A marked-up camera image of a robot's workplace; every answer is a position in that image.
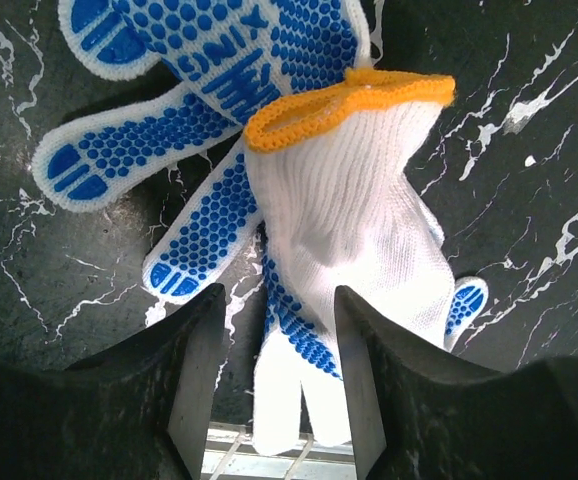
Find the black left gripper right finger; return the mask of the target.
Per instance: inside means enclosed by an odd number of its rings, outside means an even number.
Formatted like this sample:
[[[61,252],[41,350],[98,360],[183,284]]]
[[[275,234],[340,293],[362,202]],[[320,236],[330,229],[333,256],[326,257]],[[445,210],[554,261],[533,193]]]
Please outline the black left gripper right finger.
[[[360,479],[578,479],[578,357],[501,373],[335,293]]]

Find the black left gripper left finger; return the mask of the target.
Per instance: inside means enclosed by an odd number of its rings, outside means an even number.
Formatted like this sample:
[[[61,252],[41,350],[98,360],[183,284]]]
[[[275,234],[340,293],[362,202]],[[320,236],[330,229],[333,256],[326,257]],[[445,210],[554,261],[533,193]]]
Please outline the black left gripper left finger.
[[[0,361],[0,479],[197,479],[225,290],[64,370]]]

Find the blue dotted white glove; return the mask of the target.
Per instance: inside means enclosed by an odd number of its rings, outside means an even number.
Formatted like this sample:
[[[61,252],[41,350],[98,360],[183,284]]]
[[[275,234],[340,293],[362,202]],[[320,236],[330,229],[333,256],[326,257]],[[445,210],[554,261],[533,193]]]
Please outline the blue dotted white glove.
[[[450,76],[350,69],[340,83],[282,97],[248,121],[245,168],[266,233],[258,453],[292,449],[302,417],[324,446],[351,438],[338,287],[445,351],[486,304],[482,279],[454,276],[443,230],[405,175],[454,94]]]

